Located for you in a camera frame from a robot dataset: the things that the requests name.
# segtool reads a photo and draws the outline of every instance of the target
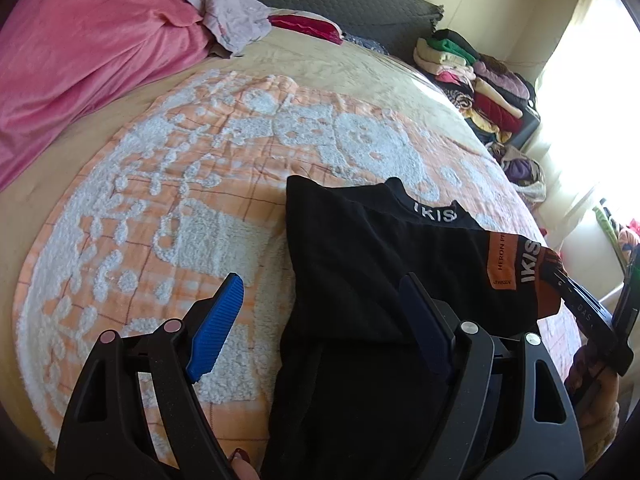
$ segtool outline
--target fingernail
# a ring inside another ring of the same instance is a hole
[[[232,462],[236,457],[244,460],[248,464],[251,463],[249,454],[241,447],[236,448],[236,450],[231,454],[231,456],[229,457],[229,462]]]

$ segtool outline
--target light pink cloth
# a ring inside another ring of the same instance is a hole
[[[201,16],[202,24],[232,56],[271,31],[270,8],[258,0],[187,0]]]
[[[453,83],[455,85],[466,85],[473,90],[473,85],[471,81],[469,81],[468,77],[460,74],[454,74],[453,72],[449,72],[448,70],[443,70],[436,76],[436,81],[440,81],[442,83]]]
[[[184,0],[20,0],[0,30],[0,190],[73,120],[207,56]]]
[[[414,48],[414,61],[418,67],[432,75],[438,75],[442,72],[451,72],[452,74],[464,76],[469,79],[469,81],[473,81],[476,78],[476,74],[474,74],[474,70],[470,66],[454,66],[426,61],[420,57],[417,48]]]

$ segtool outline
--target blue gripper pad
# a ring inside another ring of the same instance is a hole
[[[230,274],[214,297],[215,304],[191,339],[191,358],[186,367],[191,383],[197,383],[213,370],[244,299],[244,285],[237,274]]]
[[[454,334],[413,273],[400,280],[400,307],[411,326],[427,368],[445,380],[453,375]]]

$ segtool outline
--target folded clothes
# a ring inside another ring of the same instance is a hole
[[[414,48],[414,61],[418,67],[433,75],[438,75],[442,72],[451,72],[453,74],[462,75],[469,79],[469,81],[473,81],[476,78],[476,74],[474,74],[474,71],[470,66],[460,66],[451,62],[436,63],[427,61],[420,56],[420,52],[417,47]]]
[[[471,81],[469,81],[468,77],[460,74],[456,74],[454,72],[450,72],[449,70],[443,70],[436,76],[436,81],[441,83],[453,83],[457,85],[464,85],[469,88],[473,88]]]
[[[442,91],[447,99],[458,109],[461,114],[470,113],[473,109],[474,100],[468,94],[465,94],[461,90],[451,90],[443,88]]]
[[[507,110],[479,92],[474,95],[474,108],[484,112],[492,123],[505,132],[516,134],[522,127],[522,119],[512,116]]]
[[[479,59],[481,54],[474,49],[465,38],[460,36],[455,30],[450,30],[448,28],[441,28],[440,30],[436,30],[431,37],[435,40],[449,40],[453,41],[457,46],[471,54],[476,59]]]
[[[511,139],[513,134],[511,132],[505,132],[504,130],[500,130],[497,134],[495,134],[495,139],[501,144],[506,144]]]
[[[489,99],[491,99],[491,101],[507,110],[515,118],[522,118],[522,110],[519,110],[515,106],[512,106],[507,101],[505,101],[504,97],[498,94],[498,92],[495,91],[494,87],[489,85],[489,83],[487,83],[484,79],[479,77],[476,78],[476,80],[474,81],[474,90],[483,95],[486,95]]]
[[[440,90],[442,90],[443,92],[445,90],[457,90],[458,92],[462,92],[463,94],[467,95],[471,100],[473,100],[474,98],[474,89],[471,86],[465,85],[465,84],[459,84],[459,83],[446,83],[444,81],[438,81],[436,79],[437,76],[434,76],[433,74],[425,74],[424,75],[429,81],[433,82],[434,85],[439,88]]]
[[[526,86],[527,90],[529,91],[529,99],[527,99],[527,104],[532,103],[529,106],[535,109],[536,108],[536,89],[529,81],[524,79],[524,76],[520,75],[517,72],[515,73],[515,75],[518,79],[520,79],[520,81],[522,81],[522,84]]]
[[[232,56],[271,31],[270,9],[258,0],[187,0],[203,17],[207,27]]]
[[[353,34],[349,34],[348,32],[345,32],[343,34],[343,37],[345,41],[349,41],[349,43],[354,43],[356,45],[362,46],[367,50],[372,50],[373,52],[377,52],[378,54],[384,54],[385,56],[388,56],[389,54],[386,48],[380,43],[378,43],[376,40],[370,40],[369,38],[361,38],[360,36],[354,36]]]
[[[500,128],[498,128],[495,123],[492,123],[481,111],[471,108],[471,110],[469,110],[468,116],[469,119],[473,121],[473,124],[475,124],[485,133],[494,134],[495,136],[500,133]]]
[[[474,72],[477,75],[487,78],[492,83],[498,85],[500,88],[504,88],[517,97],[521,97],[523,99],[529,99],[530,97],[529,89],[527,89],[526,85],[513,72],[499,75],[493,70],[487,68],[483,61],[477,61],[474,63]]]
[[[336,29],[331,22],[325,20],[290,14],[287,16],[269,16],[269,21],[274,27],[286,28],[320,40],[327,40],[338,45],[342,44],[342,38],[338,32],[339,29]]]
[[[495,57],[493,56],[488,56],[487,54],[480,54],[478,58],[480,61],[484,62],[484,64],[489,70],[493,70],[498,75],[505,75],[510,72],[509,67],[507,67],[500,60],[495,59]]]
[[[471,118],[465,119],[466,124],[471,128],[471,131],[476,135],[478,140],[483,144],[487,144],[489,142],[493,142],[495,137],[493,134],[488,134],[486,131],[481,130],[478,126],[471,120]]]
[[[456,54],[456,56],[463,57],[469,65],[477,61],[477,59],[469,54],[464,48],[457,46],[451,40],[436,40],[434,38],[428,38],[427,44],[435,50],[450,52],[452,54]]]
[[[509,92],[508,90],[505,90],[504,88],[500,88],[496,83],[491,82],[490,80],[488,80],[486,77],[484,76],[479,76],[482,77],[482,79],[484,79],[484,81],[491,85],[492,88],[498,92],[498,94],[500,94],[505,101],[507,101],[510,105],[515,106],[518,110],[526,110],[527,107],[529,107],[529,101],[527,101],[526,99],[523,99],[522,97],[518,97],[517,95],[512,94],[511,92]]]
[[[427,40],[424,38],[418,38],[418,41],[415,44],[415,49],[417,50],[418,56],[425,61],[453,66],[466,66],[466,59],[464,57],[457,56],[451,52],[435,50],[427,44]]]

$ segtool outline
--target curtain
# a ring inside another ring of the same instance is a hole
[[[640,31],[620,0],[578,0],[536,83],[542,124],[524,147],[545,170],[534,216],[552,248],[602,197],[622,219],[640,211],[639,57]]]

